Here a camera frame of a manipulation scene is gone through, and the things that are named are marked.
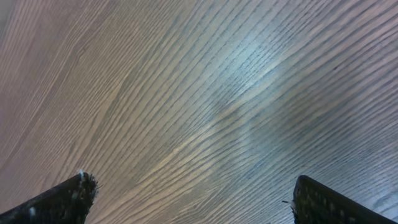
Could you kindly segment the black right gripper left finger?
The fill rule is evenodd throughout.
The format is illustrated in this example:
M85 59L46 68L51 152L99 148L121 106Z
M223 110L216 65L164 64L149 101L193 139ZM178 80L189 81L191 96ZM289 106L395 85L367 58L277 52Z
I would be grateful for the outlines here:
M1 214L1 224L84 224L98 182L82 170L66 181Z

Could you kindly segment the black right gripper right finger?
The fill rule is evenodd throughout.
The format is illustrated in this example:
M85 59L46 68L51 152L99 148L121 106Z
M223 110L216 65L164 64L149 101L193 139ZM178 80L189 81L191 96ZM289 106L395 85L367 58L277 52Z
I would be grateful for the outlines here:
M298 176L286 203L295 224L397 224L307 175Z

